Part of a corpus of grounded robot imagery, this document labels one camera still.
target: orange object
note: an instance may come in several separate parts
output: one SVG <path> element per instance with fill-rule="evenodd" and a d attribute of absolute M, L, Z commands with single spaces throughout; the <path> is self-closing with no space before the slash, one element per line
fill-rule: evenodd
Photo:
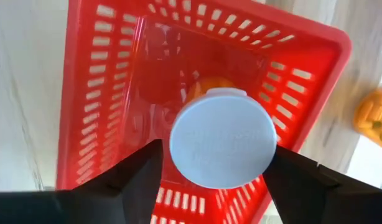
<path fill-rule="evenodd" d="M 369 94 L 354 116 L 354 127 L 382 147 L 382 89 Z"/>
<path fill-rule="evenodd" d="M 236 88 L 235 85 L 229 80 L 222 77 L 206 77 L 197 80 L 191 87 L 185 99 L 185 102 L 198 98 L 206 94 L 209 89 L 219 88 L 219 87 L 232 87 Z"/>
<path fill-rule="evenodd" d="M 71 0 L 57 189 L 162 138 L 156 222 L 257 223 L 271 201 L 263 178 L 205 189 L 173 165 L 169 133 L 187 93 L 228 80 L 272 117 L 278 144 L 299 151 L 350 52 L 344 32 L 250 0 Z"/>

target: floor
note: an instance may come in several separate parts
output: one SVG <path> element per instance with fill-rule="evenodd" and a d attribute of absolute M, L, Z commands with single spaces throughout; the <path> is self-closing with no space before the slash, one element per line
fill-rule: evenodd
<path fill-rule="evenodd" d="M 55 185 L 67 1 L 0 0 L 2 191 Z M 260 2 L 343 29 L 352 39 L 350 62 L 301 150 L 347 173 L 370 153 L 351 120 L 362 97 L 382 83 L 382 0 Z"/>

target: orange toy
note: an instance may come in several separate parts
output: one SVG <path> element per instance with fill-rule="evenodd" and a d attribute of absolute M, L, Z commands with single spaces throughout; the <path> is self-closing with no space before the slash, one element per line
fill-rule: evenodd
<path fill-rule="evenodd" d="M 223 77 L 206 77 L 201 78 L 196 81 L 190 88 L 185 102 L 198 98 L 206 94 L 206 92 L 211 88 L 219 88 L 219 87 L 232 87 L 235 88 L 235 85 Z"/>
<path fill-rule="evenodd" d="M 358 107 L 354 127 L 382 147 L 382 89 L 369 94 Z"/>

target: white bottle cap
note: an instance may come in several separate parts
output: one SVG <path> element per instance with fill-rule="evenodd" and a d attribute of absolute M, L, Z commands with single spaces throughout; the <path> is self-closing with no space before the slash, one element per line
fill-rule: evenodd
<path fill-rule="evenodd" d="M 246 92 L 214 88 L 188 103 L 170 133 L 181 174 L 211 189 L 232 189 L 261 175 L 276 150 L 274 124 Z"/>

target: basket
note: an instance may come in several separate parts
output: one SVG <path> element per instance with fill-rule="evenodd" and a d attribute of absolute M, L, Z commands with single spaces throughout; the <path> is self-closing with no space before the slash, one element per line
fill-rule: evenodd
<path fill-rule="evenodd" d="M 155 138 L 165 144 L 151 223 L 257 223 L 263 178 L 231 190 L 186 180 L 168 138 L 196 80 L 223 77 L 298 151 L 351 52 L 340 30 L 248 0 L 70 1 L 58 189 L 94 178 Z"/>

